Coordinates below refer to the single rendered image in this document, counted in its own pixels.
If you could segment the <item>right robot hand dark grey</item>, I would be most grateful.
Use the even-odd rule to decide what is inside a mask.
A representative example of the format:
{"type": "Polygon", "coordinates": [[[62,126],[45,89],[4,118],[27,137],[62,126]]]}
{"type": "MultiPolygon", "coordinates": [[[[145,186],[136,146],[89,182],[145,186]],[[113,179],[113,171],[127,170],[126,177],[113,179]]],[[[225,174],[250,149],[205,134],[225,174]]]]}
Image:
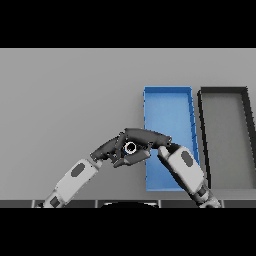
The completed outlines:
{"type": "Polygon", "coordinates": [[[172,138],[170,136],[139,128],[125,128],[123,133],[126,137],[126,142],[134,142],[137,146],[137,151],[134,154],[126,154],[126,160],[128,164],[126,166],[131,166],[133,164],[139,163],[148,159],[151,154],[151,149],[158,149],[161,146],[170,147],[172,138]]]}

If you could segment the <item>left robot hand dark grey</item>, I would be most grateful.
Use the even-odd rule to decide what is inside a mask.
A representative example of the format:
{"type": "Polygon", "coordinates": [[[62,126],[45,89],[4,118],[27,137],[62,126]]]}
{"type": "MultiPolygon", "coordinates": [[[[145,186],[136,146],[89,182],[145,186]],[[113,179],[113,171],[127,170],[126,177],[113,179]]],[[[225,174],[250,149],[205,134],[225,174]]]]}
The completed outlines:
{"type": "Polygon", "coordinates": [[[126,155],[124,153],[125,142],[125,134],[121,132],[118,136],[108,140],[93,151],[90,154],[90,157],[95,163],[99,160],[105,161],[110,159],[114,168],[127,165],[128,161],[126,160],[126,155]]]}

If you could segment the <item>blue bin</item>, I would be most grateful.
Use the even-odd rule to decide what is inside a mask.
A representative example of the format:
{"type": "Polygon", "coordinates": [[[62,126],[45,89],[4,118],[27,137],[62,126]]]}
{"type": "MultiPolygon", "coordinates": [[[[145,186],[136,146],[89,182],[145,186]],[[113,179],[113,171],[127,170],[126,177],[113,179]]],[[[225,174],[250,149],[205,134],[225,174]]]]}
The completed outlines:
{"type": "MultiPolygon", "coordinates": [[[[192,88],[145,86],[143,96],[144,128],[171,136],[174,143],[187,147],[200,163],[192,88]]],[[[145,162],[146,190],[182,191],[157,154],[152,150],[145,162]]]]}

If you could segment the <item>dark grey bin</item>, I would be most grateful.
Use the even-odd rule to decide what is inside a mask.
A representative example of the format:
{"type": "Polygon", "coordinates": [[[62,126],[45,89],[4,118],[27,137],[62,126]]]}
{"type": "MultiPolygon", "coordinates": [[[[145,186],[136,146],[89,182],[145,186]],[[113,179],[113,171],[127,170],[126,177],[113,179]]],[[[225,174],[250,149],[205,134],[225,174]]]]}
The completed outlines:
{"type": "Polygon", "coordinates": [[[203,152],[212,189],[256,189],[256,130],[247,87],[202,87],[203,152]]]}

